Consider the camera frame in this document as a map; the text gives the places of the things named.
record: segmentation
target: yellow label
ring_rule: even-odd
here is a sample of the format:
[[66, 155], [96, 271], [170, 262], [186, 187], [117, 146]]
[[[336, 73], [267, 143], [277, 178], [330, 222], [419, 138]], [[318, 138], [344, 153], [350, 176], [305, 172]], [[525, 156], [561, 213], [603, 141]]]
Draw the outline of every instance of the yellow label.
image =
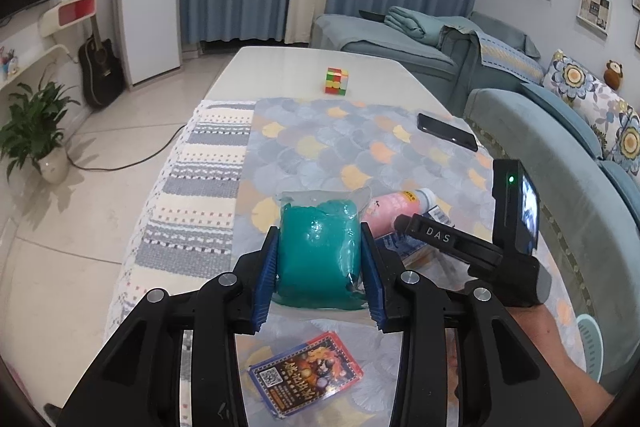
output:
[[415, 194], [413, 192], [409, 192], [408, 190], [405, 190], [404, 192], [401, 192], [401, 194], [404, 194], [404, 197], [407, 198], [410, 203], [414, 203], [414, 201], [418, 201], [418, 198], [415, 197]]

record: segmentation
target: teal packaged object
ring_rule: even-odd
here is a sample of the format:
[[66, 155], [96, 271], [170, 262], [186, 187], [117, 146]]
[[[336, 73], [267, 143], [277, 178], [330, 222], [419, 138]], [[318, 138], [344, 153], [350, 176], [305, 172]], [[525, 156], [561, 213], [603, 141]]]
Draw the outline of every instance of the teal packaged object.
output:
[[274, 301], [295, 308], [361, 309], [360, 212], [368, 198], [355, 198], [362, 199], [360, 206], [351, 199], [316, 203], [323, 199], [318, 194], [336, 194], [305, 192], [302, 199], [316, 204], [301, 206], [293, 194], [282, 198]]

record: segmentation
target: card deck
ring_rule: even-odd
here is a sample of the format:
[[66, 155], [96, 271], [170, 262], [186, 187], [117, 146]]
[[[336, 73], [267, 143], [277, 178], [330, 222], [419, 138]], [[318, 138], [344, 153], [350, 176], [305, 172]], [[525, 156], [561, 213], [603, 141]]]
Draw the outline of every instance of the card deck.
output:
[[252, 365], [249, 374], [271, 412], [284, 418], [353, 385], [362, 370], [330, 331]]

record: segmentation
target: owl plush toy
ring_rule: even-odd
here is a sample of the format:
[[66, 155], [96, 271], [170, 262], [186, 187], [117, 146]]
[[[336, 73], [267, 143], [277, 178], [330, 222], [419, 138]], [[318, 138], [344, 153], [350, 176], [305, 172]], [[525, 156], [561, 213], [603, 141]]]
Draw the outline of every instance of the owl plush toy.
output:
[[622, 82], [622, 64], [610, 60], [607, 62], [607, 71], [604, 72], [604, 81], [614, 91], [620, 89]]

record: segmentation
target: flower pot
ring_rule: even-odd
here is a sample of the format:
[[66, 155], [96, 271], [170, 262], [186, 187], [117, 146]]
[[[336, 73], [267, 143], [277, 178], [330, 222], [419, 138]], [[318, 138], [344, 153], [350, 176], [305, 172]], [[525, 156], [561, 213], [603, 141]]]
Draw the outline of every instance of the flower pot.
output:
[[44, 158], [38, 160], [40, 174], [52, 185], [62, 183], [69, 172], [69, 160], [64, 147], [56, 147]]

